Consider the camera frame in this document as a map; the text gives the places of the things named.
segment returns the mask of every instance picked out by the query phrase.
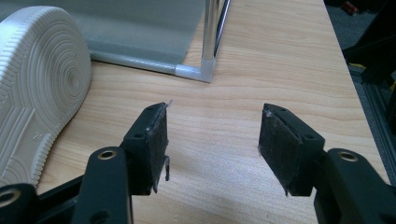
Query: red object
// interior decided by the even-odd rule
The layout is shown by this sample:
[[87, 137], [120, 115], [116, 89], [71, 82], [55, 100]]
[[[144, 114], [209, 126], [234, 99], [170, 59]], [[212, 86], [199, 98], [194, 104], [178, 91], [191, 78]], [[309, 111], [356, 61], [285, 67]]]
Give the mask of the red object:
[[359, 9], [355, 6], [353, 6], [350, 2], [346, 1], [341, 8], [345, 10], [349, 15], [354, 16], [358, 14]]

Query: wood grain surface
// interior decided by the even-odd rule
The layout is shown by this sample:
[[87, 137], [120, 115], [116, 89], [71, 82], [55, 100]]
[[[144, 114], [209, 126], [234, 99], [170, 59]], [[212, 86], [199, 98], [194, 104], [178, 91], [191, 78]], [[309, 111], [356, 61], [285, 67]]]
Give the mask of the wood grain surface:
[[[202, 27], [187, 64], [200, 62]], [[321, 0], [233, 0], [210, 84], [106, 63], [92, 72], [38, 192], [83, 175], [88, 157], [118, 146], [145, 107], [171, 101], [171, 179], [133, 197], [135, 223], [316, 223], [314, 198], [286, 197], [259, 154], [264, 103], [299, 116], [326, 150], [362, 154], [388, 181]]]

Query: white shoe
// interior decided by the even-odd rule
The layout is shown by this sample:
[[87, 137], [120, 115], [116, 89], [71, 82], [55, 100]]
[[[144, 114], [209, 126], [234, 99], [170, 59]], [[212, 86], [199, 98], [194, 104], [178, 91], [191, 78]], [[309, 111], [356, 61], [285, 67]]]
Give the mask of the white shoe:
[[0, 23], [0, 186], [37, 184], [90, 82], [87, 46], [63, 9], [27, 7]]

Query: silver rod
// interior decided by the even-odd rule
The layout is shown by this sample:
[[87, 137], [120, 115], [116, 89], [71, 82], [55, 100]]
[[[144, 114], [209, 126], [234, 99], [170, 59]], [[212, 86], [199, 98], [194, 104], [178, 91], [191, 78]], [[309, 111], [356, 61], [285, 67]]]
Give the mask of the silver rod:
[[205, 27], [202, 58], [212, 60], [215, 55], [216, 31], [219, 14], [219, 0], [206, 0], [205, 3]]
[[221, 10], [219, 23], [218, 23], [218, 30], [217, 30], [217, 34], [216, 34], [216, 45], [215, 45], [215, 52], [214, 52], [215, 57], [218, 54], [219, 42], [221, 39], [225, 21], [227, 20], [227, 14], [228, 14], [228, 9], [230, 8], [230, 3], [231, 3], [231, 0], [225, 0], [224, 5]]

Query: gray fabric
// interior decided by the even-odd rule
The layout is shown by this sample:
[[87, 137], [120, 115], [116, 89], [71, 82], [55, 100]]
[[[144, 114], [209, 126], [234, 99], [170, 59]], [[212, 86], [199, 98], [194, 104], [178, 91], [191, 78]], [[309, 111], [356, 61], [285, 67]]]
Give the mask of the gray fabric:
[[174, 74], [205, 8], [201, 0], [0, 0], [0, 20], [22, 7], [69, 12], [93, 60]]

